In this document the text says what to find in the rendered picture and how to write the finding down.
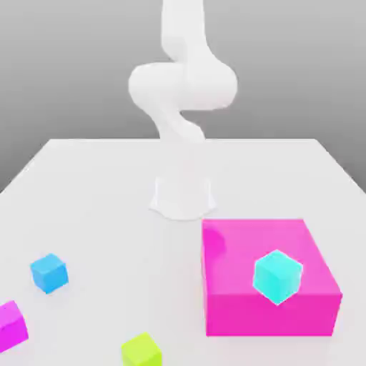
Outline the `small cyan cube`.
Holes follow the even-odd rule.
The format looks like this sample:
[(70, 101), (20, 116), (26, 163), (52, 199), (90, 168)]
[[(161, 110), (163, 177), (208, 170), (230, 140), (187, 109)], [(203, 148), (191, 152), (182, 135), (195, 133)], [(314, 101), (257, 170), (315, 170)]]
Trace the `small cyan cube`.
[(303, 265), (278, 249), (259, 258), (254, 264), (253, 287), (275, 305), (297, 293)]

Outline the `small blue cube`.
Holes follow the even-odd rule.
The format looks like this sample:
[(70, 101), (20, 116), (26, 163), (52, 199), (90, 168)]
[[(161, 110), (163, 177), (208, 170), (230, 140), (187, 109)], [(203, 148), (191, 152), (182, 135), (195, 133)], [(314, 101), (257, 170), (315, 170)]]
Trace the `small blue cube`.
[(34, 284), (46, 294), (69, 282), (66, 264), (55, 254), (48, 254), (30, 265)]

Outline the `small magenta cube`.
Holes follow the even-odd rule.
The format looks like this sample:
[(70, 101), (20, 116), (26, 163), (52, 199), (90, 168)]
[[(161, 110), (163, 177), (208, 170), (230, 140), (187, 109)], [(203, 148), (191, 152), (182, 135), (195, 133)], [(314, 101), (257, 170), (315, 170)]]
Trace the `small magenta cube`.
[(0, 306), (0, 353), (28, 340), (24, 316), (15, 301)]

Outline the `small lime green cube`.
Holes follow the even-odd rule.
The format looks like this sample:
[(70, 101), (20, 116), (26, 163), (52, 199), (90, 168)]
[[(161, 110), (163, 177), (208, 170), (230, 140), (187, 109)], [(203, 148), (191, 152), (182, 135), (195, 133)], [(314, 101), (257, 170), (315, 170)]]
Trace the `small lime green cube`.
[(122, 345), (123, 366), (162, 366), (162, 351), (147, 332)]

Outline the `large pink box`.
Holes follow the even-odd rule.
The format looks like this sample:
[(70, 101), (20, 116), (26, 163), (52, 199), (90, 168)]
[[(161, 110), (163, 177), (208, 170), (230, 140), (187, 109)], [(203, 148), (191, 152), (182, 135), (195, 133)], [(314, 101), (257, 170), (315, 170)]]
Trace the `large pink box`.
[[(255, 262), (278, 249), (303, 265), (299, 291), (275, 305), (252, 285)], [(303, 219), (204, 219), (208, 336), (330, 336), (342, 292)]]

